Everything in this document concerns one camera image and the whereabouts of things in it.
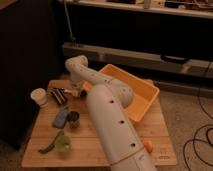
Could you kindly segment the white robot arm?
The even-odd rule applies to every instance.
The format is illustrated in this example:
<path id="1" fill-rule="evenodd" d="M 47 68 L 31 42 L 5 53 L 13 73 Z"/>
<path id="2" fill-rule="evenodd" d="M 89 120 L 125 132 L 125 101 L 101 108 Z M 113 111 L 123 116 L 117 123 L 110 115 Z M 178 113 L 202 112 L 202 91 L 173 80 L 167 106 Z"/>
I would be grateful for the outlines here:
<path id="1" fill-rule="evenodd" d="M 124 111 L 133 101 L 132 88 L 89 68 L 84 55 L 67 59 L 65 67 L 76 92 L 81 91 L 84 81 L 92 85 L 86 104 L 111 171 L 157 171 Z"/>

